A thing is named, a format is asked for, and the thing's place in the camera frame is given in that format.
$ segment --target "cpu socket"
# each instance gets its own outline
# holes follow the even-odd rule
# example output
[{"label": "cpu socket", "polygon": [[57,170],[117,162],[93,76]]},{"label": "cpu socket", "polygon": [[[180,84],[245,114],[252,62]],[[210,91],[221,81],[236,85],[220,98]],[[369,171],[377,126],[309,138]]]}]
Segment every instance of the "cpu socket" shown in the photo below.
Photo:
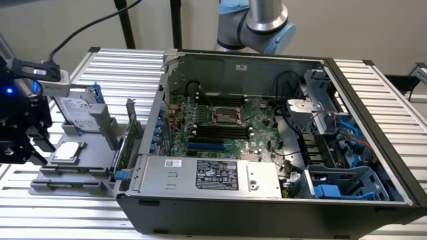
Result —
[{"label": "cpu socket", "polygon": [[240,107],[212,107],[212,124],[240,125]]}]

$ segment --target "power supply label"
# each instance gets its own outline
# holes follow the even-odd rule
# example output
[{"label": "power supply label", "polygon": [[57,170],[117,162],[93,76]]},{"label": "power supply label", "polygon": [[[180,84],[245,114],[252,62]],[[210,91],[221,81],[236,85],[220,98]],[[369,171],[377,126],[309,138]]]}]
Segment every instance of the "power supply label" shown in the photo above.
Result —
[{"label": "power supply label", "polygon": [[197,160],[194,186],[205,190],[238,190],[234,161]]}]

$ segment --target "white wall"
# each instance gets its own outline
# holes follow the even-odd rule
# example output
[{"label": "white wall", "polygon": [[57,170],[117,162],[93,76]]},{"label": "white wall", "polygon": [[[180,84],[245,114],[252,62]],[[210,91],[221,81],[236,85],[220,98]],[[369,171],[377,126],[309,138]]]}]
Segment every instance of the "white wall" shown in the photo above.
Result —
[{"label": "white wall", "polygon": [[[288,55],[373,60],[382,72],[404,74],[427,61],[425,0],[282,0],[297,26]],[[182,0],[182,47],[216,43],[217,0]],[[113,0],[53,0],[0,9],[0,30],[18,57],[43,59],[65,36],[114,11]],[[136,45],[170,48],[169,0],[144,0],[130,11]],[[57,55],[71,69],[89,46],[122,48],[118,18],[82,32]]]},{"label": "white wall", "polygon": [[[23,61],[39,62],[82,25],[116,11],[111,0],[51,0],[0,9],[0,32]],[[81,32],[55,54],[54,61],[69,73],[89,47],[124,48],[118,18]]]},{"label": "white wall", "polygon": [[[288,55],[369,59],[389,74],[427,61],[425,0],[282,0],[297,26]],[[182,0],[182,46],[210,50],[216,42],[217,0]],[[172,46],[169,0],[137,7],[142,48]]]}]

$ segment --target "black metal pole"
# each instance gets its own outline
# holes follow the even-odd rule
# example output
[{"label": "black metal pole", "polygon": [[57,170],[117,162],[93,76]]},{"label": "black metal pole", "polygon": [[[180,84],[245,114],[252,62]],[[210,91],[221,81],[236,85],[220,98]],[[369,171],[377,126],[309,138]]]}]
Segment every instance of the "black metal pole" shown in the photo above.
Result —
[{"label": "black metal pole", "polygon": [[[126,0],[113,0],[113,3],[114,3],[114,7],[117,8],[117,10],[124,9],[128,6]],[[125,41],[125,47],[128,49],[136,49],[128,11],[124,11],[122,13],[120,13],[118,17],[120,17],[120,24],[121,24],[124,41]]]},{"label": "black metal pole", "polygon": [[172,18],[173,48],[182,49],[181,0],[169,0],[169,3],[170,3],[170,18]]}]

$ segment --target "motherboard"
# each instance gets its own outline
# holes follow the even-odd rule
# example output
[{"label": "motherboard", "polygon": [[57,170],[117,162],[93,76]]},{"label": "motherboard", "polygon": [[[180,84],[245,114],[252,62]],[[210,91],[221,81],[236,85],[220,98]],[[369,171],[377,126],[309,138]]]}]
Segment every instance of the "motherboard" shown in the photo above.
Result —
[{"label": "motherboard", "polygon": [[169,156],[280,164],[281,157],[270,152],[280,135],[277,104],[269,98],[173,95],[169,103]]}]

